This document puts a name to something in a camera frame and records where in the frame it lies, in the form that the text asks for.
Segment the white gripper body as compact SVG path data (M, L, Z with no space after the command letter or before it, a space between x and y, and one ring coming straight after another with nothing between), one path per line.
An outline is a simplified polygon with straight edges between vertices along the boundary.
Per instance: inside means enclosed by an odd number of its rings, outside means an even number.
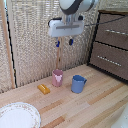
M62 17L53 18L48 22L48 26L48 33L51 37L79 35L84 29L84 17L69 15L66 17L66 21L63 21Z

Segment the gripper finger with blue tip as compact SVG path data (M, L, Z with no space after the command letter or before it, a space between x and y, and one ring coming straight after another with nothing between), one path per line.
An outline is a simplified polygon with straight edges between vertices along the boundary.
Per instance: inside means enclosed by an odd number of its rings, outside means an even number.
M55 45L56 47L59 47L60 46L60 38L56 38L56 42L55 42Z
M73 42L74 42L74 38L70 38L69 45L72 46L73 45Z

